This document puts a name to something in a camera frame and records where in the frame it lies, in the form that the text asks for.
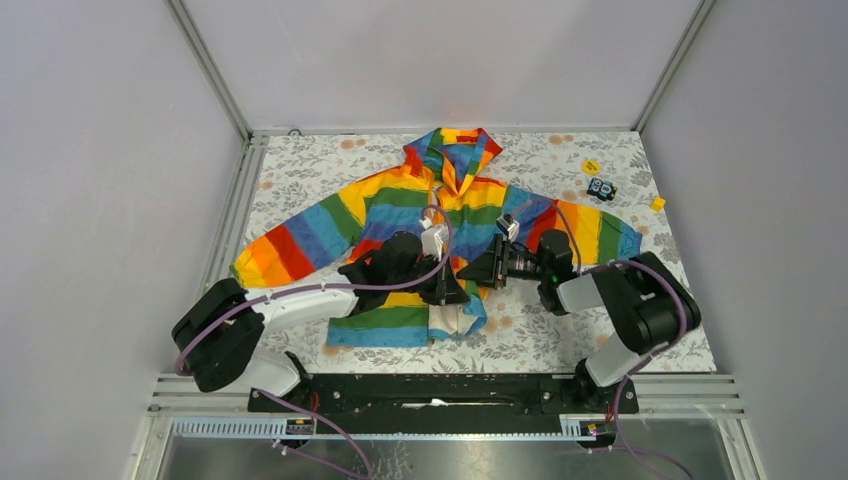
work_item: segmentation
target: white wall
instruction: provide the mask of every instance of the white wall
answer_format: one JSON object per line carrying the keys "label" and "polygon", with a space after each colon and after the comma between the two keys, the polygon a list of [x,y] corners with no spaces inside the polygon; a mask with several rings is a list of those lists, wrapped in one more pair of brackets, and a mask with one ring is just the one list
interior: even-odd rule
{"label": "white wall", "polygon": [[848,2],[718,2],[644,137],[770,480],[848,478]]}
{"label": "white wall", "polygon": [[239,140],[162,1],[0,6],[0,478],[121,474]]}
{"label": "white wall", "polygon": [[254,128],[629,126],[697,0],[188,0]]}

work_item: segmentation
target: hoodie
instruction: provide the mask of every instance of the hoodie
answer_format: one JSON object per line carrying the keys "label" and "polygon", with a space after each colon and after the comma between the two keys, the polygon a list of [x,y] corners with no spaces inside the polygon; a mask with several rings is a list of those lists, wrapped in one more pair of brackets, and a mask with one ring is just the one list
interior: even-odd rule
{"label": "hoodie", "polygon": [[[521,224],[516,241],[531,251],[536,251],[545,230],[565,229],[551,204],[554,200],[479,176],[502,150],[483,129],[440,128],[403,150],[402,165],[345,187],[257,238],[232,265],[236,279],[248,288],[283,286],[329,265],[351,247],[352,262],[397,231],[420,235],[421,208],[433,203],[434,194],[455,228],[450,261],[454,272],[486,251],[498,231],[497,218],[519,206],[525,208],[514,215]],[[639,253],[642,235],[620,219],[592,207],[556,202],[585,264]],[[434,223],[441,220],[437,215]],[[460,285],[471,299],[461,307],[465,321],[460,327],[455,322],[446,326],[417,294],[393,292],[375,310],[330,319],[327,344],[419,347],[431,339],[473,333],[486,324],[483,300],[488,289],[477,288],[474,281],[460,280]]]}

